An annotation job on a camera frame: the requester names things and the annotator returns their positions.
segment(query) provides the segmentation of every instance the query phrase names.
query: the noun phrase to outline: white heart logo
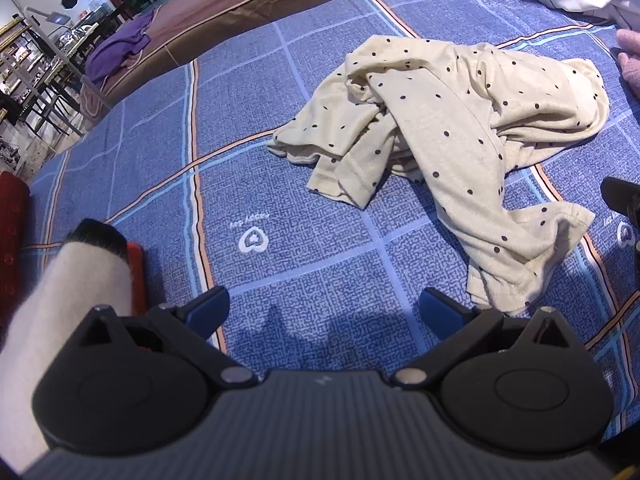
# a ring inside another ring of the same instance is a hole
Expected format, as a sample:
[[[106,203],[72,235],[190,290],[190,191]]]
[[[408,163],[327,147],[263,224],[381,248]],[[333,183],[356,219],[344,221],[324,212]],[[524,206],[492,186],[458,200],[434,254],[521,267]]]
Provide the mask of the white heart logo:
[[[636,244],[636,234],[634,229],[624,222],[618,224],[618,247],[621,249],[626,246],[634,246]]]
[[[269,237],[259,227],[250,227],[240,237],[238,241],[238,250],[247,254],[251,251],[257,253],[264,252],[269,245]]]

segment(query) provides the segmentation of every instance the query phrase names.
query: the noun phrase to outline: lamp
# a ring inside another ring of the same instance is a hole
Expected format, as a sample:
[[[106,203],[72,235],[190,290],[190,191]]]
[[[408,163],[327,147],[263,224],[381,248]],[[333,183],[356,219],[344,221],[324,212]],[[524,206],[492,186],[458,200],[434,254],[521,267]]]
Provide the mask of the lamp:
[[[62,14],[61,12],[56,12],[55,10],[48,14],[46,12],[42,12],[41,10],[34,9],[33,7],[27,7],[26,10],[44,16],[49,23],[55,23],[56,25],[61,25],[62,27],[66,27],[66,24],[71,21],[71,16],[67,16],[66,14]]]

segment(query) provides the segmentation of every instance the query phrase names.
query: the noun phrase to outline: metal screw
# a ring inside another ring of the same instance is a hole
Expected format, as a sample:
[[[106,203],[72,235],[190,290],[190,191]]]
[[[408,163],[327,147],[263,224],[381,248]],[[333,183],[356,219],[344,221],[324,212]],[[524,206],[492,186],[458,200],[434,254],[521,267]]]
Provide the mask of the metal screw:
[[[254,373],[243,366],[230,366],[222,370],[220,377],[225,383],[241,384],[250,381],[254,377]]]
[[[420,368],[402,368],[396,372],[396,381],[402,384],[421,384],[427,380],[427,372]]]

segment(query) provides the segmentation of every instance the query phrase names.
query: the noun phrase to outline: blue bedsheet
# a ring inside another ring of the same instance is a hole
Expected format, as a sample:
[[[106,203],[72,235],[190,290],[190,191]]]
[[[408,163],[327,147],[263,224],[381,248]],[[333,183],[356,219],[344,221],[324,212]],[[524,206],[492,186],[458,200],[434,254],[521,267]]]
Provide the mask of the blue bedsheet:
[[[416,310],[423,287],[470,301],[466,256],[436,220],[427,188],[389,176],[361,212],[309,193],[311,170],[264,147],[372,34],[488,41],[596,64],[611,103],[606,127],[510,174],[505,205],[571,200],[596,213],[538,304],[558,307],[602,367],[616,401],[607,436],[638,420],[638,232],[608,211],[598,187],[606,175],[639,181],[639,106],[610,51],[614,25],[536,0],[334,0],[149,82],[37,176],[22,254],[28,282],[92,217],[145,248],[153,302],[229,288],[231,314],[215,343],[257,372],[389,371],[435,345]]]

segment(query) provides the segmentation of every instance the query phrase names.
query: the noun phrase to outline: pink fuzzy object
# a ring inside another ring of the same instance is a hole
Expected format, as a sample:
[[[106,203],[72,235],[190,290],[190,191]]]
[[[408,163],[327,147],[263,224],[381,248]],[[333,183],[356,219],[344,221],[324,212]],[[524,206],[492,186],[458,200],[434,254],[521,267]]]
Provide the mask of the pink fuzzy object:
[[[616,31],[616,39],[619,46],[626,51],[618,54],[622,77],[640,99],[640,33],[619,29]]]

